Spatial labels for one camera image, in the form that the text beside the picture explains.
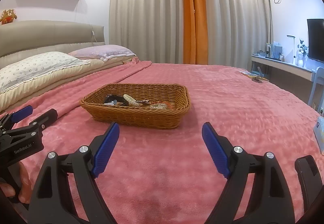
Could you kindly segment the black wristwatch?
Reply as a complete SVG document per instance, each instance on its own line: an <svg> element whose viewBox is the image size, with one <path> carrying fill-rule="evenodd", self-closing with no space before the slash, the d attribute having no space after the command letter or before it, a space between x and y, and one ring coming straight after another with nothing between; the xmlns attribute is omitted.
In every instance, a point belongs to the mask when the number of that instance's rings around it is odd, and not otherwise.
<svg viewBox="0 0 324 224"><path fill-rule="evenodd" d="M129 103L120 95L108 95L104 99L104 105L106 106L128 106Z"/></svg>

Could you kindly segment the beige quilt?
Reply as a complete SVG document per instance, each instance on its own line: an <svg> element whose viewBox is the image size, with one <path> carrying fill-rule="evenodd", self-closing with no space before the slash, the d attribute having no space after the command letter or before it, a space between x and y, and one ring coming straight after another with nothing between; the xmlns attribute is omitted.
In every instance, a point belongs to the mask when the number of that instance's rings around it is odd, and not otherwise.
<svg viewBox="0 0 324 224"><path fill-rule="evenodd" d="M128 62L138 63L137 56L121 56L109 59L89 59L86 65L68 67L39 78L16 85L14 88L1 93L1 113L26 103L33 97L54 89L62 84L71 82L89 74L124 65Z"/></svg>

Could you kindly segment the white floral pillow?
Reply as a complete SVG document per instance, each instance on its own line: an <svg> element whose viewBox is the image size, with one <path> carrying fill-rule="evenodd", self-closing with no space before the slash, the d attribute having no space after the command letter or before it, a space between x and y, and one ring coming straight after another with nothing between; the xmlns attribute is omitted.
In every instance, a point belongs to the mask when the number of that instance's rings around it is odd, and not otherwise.
<svg viewBox="0 0 324 224"><path fill-rule="evenodd" d="M53 72L88 64L88 59L78 59L58 51L30 56L1 69L1 93Z"/></svg>

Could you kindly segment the beige padded headboard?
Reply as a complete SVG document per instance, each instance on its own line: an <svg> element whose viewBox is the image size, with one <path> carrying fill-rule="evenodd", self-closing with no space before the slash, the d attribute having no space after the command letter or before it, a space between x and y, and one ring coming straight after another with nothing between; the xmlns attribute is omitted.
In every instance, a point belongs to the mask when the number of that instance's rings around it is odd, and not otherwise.
<svg viewBox="0 0 324 224"><path fill-rule="evenodd" d="M66 21L18 21L1 26L1 68L45 52L105 44L104 27Z"/></svg>

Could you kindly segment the lilac pillow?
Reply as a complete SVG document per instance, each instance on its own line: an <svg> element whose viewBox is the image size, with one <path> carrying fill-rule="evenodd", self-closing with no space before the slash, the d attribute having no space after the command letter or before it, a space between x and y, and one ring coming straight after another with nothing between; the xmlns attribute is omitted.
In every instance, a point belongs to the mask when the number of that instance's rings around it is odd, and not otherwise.
<svg viewBox="0 0 324 224"><path fill-rule="evenodd" d="M130 49L119 45L101 45L82 48L69 53L78 59L100 59L104 62L117 57L136 56Z"/></svg>

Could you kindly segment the orange plush toy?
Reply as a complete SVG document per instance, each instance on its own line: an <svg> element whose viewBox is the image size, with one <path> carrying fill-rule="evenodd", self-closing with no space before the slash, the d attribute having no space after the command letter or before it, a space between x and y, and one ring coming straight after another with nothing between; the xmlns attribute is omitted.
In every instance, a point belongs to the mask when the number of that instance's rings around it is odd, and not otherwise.
<svg viewBox="0 0 324 224"><path fill-rule="evenodd" d="M18 17L14 9L4 10L1 15L1 24L4 25L4 24L12 23L17 18Z"/></svg>

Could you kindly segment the brown wicker basket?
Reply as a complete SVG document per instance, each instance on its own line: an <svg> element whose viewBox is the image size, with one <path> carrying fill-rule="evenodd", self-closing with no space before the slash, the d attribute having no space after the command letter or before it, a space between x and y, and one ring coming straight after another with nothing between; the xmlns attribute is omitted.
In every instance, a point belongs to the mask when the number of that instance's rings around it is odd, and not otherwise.
<svg viewBox="0 0 324 224"><path fill-rule="evenodd" d="M120 95L128 106L106 106L108 95ZM85 96L81 102L94 120L152 129L174 129L190 110L185 86L178 84L107 84Z"/></svg>

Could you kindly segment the white desk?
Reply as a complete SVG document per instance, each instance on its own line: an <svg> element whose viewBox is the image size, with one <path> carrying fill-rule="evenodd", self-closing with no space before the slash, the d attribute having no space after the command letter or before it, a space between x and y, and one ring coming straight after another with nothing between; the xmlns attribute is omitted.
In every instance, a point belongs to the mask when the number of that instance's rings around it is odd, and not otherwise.
<svg viewBox="0 0 324 224"><path fill-rule="evenodd" d="M314 76L313 71L287 62L252 55L252 70L256 67L265 69L265 76L270 83L291 92L303 102L308 102Z"/></svg>

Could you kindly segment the light blue chair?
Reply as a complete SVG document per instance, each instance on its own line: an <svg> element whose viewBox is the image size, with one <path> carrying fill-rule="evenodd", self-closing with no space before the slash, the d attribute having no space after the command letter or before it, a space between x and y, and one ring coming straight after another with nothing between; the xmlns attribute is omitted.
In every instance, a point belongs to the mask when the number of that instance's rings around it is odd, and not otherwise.
<svg viewBox="0 0 324 224"><path fill-rule="evenodd" d="M311 88L311 92L310 92L310 96L309 96L309 100L308 100L308 105L311 107L312 107L313 98L315 95L316 86L317 86L317 84L323 85L323 79L324 79L324 68L317 67L315 74L314 74L313 81L312 81L312 88Z"/></svg>

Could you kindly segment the white desk lamp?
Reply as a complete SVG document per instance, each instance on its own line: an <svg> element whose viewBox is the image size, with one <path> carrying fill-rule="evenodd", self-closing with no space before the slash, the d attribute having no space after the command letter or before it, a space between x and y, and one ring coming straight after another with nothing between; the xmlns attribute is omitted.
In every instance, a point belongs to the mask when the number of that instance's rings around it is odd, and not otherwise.
<svg viewBox="0 0 324 224"><path fill-rule="evenodd" d="M289 40L291 41L291 50L288 54L289 56L289 63L295 64L295 36L293 35L287 35Z"/></svg>

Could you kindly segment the white vase with flowers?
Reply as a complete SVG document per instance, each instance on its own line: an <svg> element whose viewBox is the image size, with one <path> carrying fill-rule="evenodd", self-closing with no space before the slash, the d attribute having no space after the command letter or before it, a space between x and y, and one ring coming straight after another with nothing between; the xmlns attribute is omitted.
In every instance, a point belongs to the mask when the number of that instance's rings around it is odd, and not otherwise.
<svg viewBox="0 0 324 224"><path fill-rule="evenodd" d="M308 47L303 39L299 39L299 44L297 45L296 63L299 67L305 67L306 60L308 59Z"/></svg>

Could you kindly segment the grey curtains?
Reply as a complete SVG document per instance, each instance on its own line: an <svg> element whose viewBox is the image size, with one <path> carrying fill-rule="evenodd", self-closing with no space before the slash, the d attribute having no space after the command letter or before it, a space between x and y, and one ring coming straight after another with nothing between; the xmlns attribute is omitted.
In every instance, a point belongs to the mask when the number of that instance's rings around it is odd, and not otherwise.
<svg viewBox="0 0 324 224"><path fill-rule="evenodd" d="M272 40L269 0L206 0L208 64L247 68ZM183 0L110 0L109 41L140 59L183 63Z"/></svg>

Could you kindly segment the black television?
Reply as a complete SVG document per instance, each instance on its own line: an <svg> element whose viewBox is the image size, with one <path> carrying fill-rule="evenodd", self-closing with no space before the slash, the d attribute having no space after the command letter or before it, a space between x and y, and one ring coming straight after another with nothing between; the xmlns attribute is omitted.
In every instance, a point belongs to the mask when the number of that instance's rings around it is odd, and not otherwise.
<svg viewBox="0 0 324 224"><path fill-rule="evenodd" d="M308 23L308 56L316 61L324 61L324 19L307 19Z"/></svg>

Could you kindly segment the orange curtain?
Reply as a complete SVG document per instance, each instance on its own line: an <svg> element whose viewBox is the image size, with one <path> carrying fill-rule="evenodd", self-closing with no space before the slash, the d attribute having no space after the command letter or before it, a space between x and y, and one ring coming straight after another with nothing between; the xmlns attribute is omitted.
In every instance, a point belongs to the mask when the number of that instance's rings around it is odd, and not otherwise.
<svg viewBox="0 0 324 224"><path fill-rule="evenodd" d="M183 0L183 63L208 64L206 0Z"/></svg>

